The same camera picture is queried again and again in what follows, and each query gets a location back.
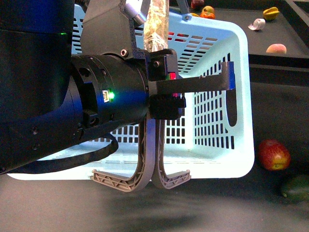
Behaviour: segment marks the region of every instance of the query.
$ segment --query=yellow fruit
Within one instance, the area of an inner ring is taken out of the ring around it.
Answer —
[[[202,12],[209,12],[214,14],[214,8],[211,6],[205,6],[202,10]]]
[[[271,21],[271,20],[274,20],[278,16],[279,13],[280,11],[278,10],[277,7],[271,7],[263,11],[263,18],[267,21]]]
[[[194,16],[194,17],[199,17],[199,15],[195,14],[195,13],[191,13],[191,15]]]

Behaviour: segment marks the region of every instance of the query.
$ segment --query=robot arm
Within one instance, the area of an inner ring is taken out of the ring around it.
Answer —
[[[112,137],[109,147],[82,157],[36,161],[146,118],[178,119],[185,107],[180,93],[235,87],[231,62],[220,75],[188,81],[179,77],[172,49],[137,48],[134,28],[150,1],[139,2],[84,3],[83,54],[73,56],[73,1],[0,5],[0,174],[55,172],[100,160],[118,148]]]

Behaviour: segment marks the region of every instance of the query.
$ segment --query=red indicator light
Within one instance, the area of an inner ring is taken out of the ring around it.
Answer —
[[[174,72],[172,73],[172,72],[171,72],[171,73],[169,74],[169,79],[170,79],[170,80],[175,80],[175,79],[176,79],[176,73],[174,73]]]

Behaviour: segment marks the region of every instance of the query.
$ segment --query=peach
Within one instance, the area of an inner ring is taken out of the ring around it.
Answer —
[[[275,43],[268,47],[267,53],[282,53],[286,54],[286,47],[283,44]]]

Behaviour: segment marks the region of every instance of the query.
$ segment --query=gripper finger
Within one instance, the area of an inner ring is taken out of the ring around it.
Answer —
[[[161,189],[171,189],[191,179],[190,170],[167,175],[164,170],[165,120],[155,121],[155,166],[151,177],[153,184]]]
[[[150,181],[155,167],[155,119],[145,118],[139,124],[138,164],[130,177],[93,170],[92,180],[123,192],[143,189]]]

